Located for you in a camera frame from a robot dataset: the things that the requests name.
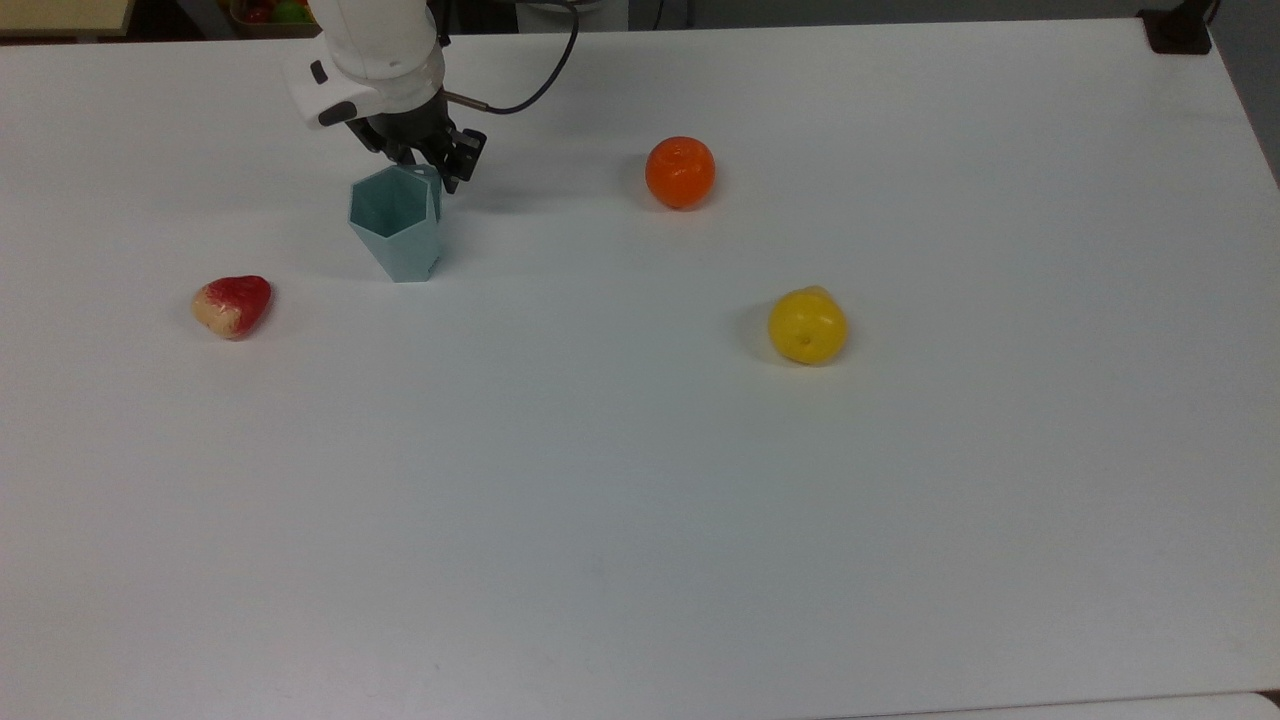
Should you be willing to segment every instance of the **orange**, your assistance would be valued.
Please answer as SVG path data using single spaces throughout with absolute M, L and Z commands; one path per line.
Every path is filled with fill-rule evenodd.
M 716 183 L 712 151 L 691 137 L 668 137 L 649 152 L 644 167 L 649 192 L 671 208 L 696 204 Z

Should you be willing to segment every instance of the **light blue cup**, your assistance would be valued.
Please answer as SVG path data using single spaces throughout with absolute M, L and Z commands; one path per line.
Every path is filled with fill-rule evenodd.
M 393 282 L 422 282 L 440 259 L 440 176 L 397 165 L 351 186 L 347 222 Z

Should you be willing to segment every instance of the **toy fruit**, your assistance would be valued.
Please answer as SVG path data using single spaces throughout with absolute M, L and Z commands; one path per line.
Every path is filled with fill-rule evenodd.
M 671 208 L 696 204 L 716 184 L 712 151 L 691 137 L 668 137 L 649 152 L 644 167 L 649 192 Z
M 769 313 L 769 341 L 780 355 L 796 363 L 826 363 L 840 352 L 847 337 L 845 313 L 819 286 L 783 295 Z
M 308 23 L 311 22 L 311 15 L 307 14 L 307 9 L 300 5 L 297 0 L 280 0 L 271 10 L 271 22 Z
M 191 299 L 191 314 L 227 340 L 244 337 L 271 301 L 271 283 L 257 275 L 216 279 Z

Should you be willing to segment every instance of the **red strawberry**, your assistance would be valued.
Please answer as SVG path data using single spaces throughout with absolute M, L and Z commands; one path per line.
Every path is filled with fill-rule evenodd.
M 191 314 L 228 340 L 244 337 L 266 311 L 271 283 L 257 275 L 216 279 L 191 299 Z

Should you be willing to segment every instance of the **yellow lemon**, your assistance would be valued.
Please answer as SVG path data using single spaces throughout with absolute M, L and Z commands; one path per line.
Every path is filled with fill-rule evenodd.
M 769 340 L 783 357 L 815 365 L 840 352 L 849 337 L 845 313 L 826 288 L 810 286 L 782 296 L 769 313 Z

